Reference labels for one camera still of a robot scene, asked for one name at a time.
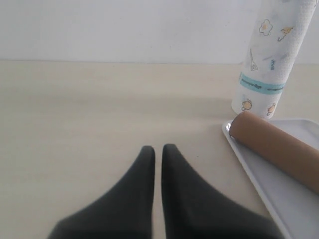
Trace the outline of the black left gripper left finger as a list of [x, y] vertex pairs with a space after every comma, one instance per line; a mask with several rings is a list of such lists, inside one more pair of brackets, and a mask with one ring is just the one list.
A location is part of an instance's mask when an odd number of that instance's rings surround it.
[[155, 151], [143, 146], [125, 175], [102, 197], [60, 220], [50, 239], [150, 239]]

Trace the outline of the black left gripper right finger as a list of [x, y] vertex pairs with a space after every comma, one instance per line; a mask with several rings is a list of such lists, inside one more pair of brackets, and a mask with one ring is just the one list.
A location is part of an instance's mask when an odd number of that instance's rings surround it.
[[162, 150], [161, 195], [168, 239], [280, 239], [275, 223], [224, 196], [176, 145]]

